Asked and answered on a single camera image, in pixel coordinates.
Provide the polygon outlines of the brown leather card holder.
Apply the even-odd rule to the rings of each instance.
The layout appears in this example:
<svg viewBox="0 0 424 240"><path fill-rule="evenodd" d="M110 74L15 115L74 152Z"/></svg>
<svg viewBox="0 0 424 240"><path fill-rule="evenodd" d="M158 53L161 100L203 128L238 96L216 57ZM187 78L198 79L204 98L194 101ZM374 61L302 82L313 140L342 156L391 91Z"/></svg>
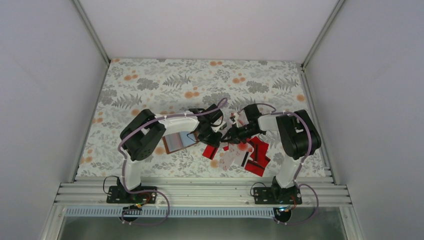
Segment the brown leather card holder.
<svg viewBox="0 0 424 240"><path fill-rule="evenodd" d="M169 155L174 152L191 147L199 142L195 132L182 131L162 137L165 152Z"/></svg>

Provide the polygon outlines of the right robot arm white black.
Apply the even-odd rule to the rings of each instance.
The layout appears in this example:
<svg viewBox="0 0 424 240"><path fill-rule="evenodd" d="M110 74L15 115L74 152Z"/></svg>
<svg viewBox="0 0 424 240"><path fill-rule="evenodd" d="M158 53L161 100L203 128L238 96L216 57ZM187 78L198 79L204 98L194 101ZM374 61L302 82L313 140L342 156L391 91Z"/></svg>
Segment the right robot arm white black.
<svg viewBox="0 0 424 240"><path fill-rule="evenodd" d="M269 162L263 143L255 136L277 132L282 148L289 157L281 164L279 172L272 178L270 186L254 187L252 196L257 205L301 204L301 185L297 177L306 158L321 147L322 140L306 110L295 112L272 112L262 114L257 104L243 108L247 124L233 125L221 138L229 144L249 143L253 145L251 159L245 166L249 170L263 170Z"/></svg>

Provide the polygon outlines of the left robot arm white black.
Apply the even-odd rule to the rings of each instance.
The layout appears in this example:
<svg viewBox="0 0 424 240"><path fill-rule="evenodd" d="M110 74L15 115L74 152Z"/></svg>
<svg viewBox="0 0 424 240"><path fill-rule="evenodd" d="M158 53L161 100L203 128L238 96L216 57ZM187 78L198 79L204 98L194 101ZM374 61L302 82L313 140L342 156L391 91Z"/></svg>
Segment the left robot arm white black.
<svg viewBox="0 0 424 240"><path fill-rule="evenodd" d="M142 110L120 133L117 149L124 163L119 196L128 203L139 197L141 162L152 155L164 136L187 132L194 134L201 143L217 148L226 125L224 114L216 104L207 109L190 108L170 115Z"/></svg>

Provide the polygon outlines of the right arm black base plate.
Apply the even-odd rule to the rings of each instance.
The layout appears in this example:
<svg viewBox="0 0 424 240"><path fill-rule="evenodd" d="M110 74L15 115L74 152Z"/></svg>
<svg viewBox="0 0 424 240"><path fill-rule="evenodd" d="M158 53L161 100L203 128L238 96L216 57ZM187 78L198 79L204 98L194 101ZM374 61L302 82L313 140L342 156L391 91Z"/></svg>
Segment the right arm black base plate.
<svg viewBox="0 0 424 240"><path fill-rule="evenodd" d="M301 205L303 203L301 191L296 186L254 187L253 197L256 205Z"/></svg>

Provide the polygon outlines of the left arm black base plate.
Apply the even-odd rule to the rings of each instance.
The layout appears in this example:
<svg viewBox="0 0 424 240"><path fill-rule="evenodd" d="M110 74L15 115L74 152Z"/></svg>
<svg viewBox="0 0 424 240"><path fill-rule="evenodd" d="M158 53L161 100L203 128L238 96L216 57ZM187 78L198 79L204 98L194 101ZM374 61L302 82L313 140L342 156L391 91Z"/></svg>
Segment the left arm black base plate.
<svg viewBox="0 0 424 240"><path fill-rule="evenodd" d="M128 193L121 185L110 186L108 189L109 196L106 198L108 204L155 204L157 193Z"/></svg>

